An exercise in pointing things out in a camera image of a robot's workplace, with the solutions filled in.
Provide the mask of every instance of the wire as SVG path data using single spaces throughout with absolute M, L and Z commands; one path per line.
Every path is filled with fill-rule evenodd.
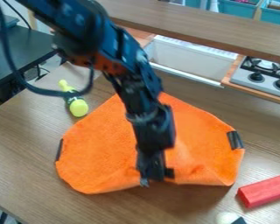
M 49 70 L 47 70 L 47 69 L 45 69 L 45 68 L 43 68 L 43 67 L 40 67 L 40 70 L 44 70 L 44 71 L 46 71 L 47 73 L 50 73 Z
M 79 96 L 79 95 L 84 95 L 92 89 L 94 77 L 95 77 L 95 70 L 93 69 L 92 66 L 90 66 L 90 68 L 89 68 L 90 69 L 89 82 L 88 82 L 87 86 L 85 88 L 83 88 L 80 92 L 70 93 L 70 92 L 61 92 L 61 91 L 56 91 L 56 90 L 43 89 L 43 88 L 34 87 L 33 85 L 27 83 L 25 81 L 25 79 L 22 77 L 22 75 L 20 74 L 20 72 L 17 70 L 17 68 L 14 64 L 13 58 L 11 56 L 11 50 L 10 50 L 9 38 L 7 35 L 5 17 L 2 12 L 1 6 L 0 6 L 0 26 L 1 26 L 0 35 L 1 35 L 1 41 L 3 44 L 3 52 L 4 52 L 5 58 L 7 60 L 7 63 L 10 67 L 10 70 L 13 72 L 13 74 L 15 75 L 15 77 L 17 78 L 19 83 L 24 85 L 27 89 L 29 89 L 30 91 L 32 91 L 35 94 L 60 96 L 60 97 L 75 97 L 75 96 Z
M 37 77 L 40 79 L 41 72 L 40 72 L 39 65 L 36 65 L 36 68 L 37 68 Z
M 27 20 L 25 20 L 25 18 L 22 16 L 22 14 L 20 14 L 10 3 L 8 3 L 6 0 L 3 0 L 3 2 L 5 4 L 7 4 L 15 13 L 17 13 L 17 15 L 19 17 L 21 17 L 21 19 L 24 21 L 24 23 L 28 26 L 29 30 L 31 30 L 31 26 L 29 25 L 29 23 L 27 22 Z

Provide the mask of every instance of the wood grain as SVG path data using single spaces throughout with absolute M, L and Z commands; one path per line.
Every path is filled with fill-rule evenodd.
M 82 88 L 88 79 L 84 72 L 66 63 L 38 85 L 56 88 L 64 78 Z M 25 90 L 0 107 L 0 207 L 32 224 L 214 224 L 221 211 L 243 214 L 250 224 L 280 224 L 280 201 L 247 211 L 235 198 L 239 186 L 280 174 L 280 105 L 158 74 L 167 93 L 213 113 L 240 132 L 247 152 L 232 187 L 155 183 L 148 189 L 78 193 L 58 177 L 54 167 L 59 140 L 78 119 L 68 114 L 62 99 Z M 99 77 L 85 99 L 93 110 L 113 93 Z
M 222 79 L 221 84 L 225 87 L 228 87 L 228 88 L 234 88 L 234 89 L 237 89 L 237 90 L 241 90 L 245 93 L 255 95 L 257 97 L 261 97 L 263 99 L 266 99 L 266 100 L 269 100 L 269 101 L 272 101 L 272 102 L 280 103 L 280 97 L 277 96 L 277 95 L 267 94 L 267 93 L 264 93 L 262 91 L 250 88 L 250 87 L 244 87 L 244 86 L 237 85 L 237 84 L 234 84 L 234 83 L 230 82 L 230 79 L 231 79 L 232 75 L 234 74 L 235 70 L 239 67 L 239 65 L 242 63 L 243 58 L 244 58 L 243 55 L 238 55 L 238 57 L 234 61 L 233 65 L 227 71 L 226 76 L 224 76 L 224 78 Z
M 280 25 L 156 0 L 98 0 L 119 25 L 280 62 Z

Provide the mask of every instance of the orange towel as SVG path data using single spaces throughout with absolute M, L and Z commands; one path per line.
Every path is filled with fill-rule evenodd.
M 234 129 L 217 117 L 168 94 L 160 101 L 172 106 L 177 138 L 165 151 L 177 184 L 230 186 L 235 182 L 244 149 L 232 149 Z M 57 172 L 82 193 L 105 193 L 140 185 L 136 170 L 136 139 L 115 95 L 77 122 L 64 136 Z

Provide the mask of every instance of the red toy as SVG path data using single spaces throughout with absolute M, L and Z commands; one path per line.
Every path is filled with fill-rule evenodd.
M 237 194 L 247 208 L 280 200 L 280 176 L 240 187 Z

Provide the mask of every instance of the white container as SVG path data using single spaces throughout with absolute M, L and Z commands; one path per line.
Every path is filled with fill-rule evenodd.
M 153 59 L 159 65 L 214 81 L 221 81 L 237 57 L 203 45 L 157 35 L 154 38 Z

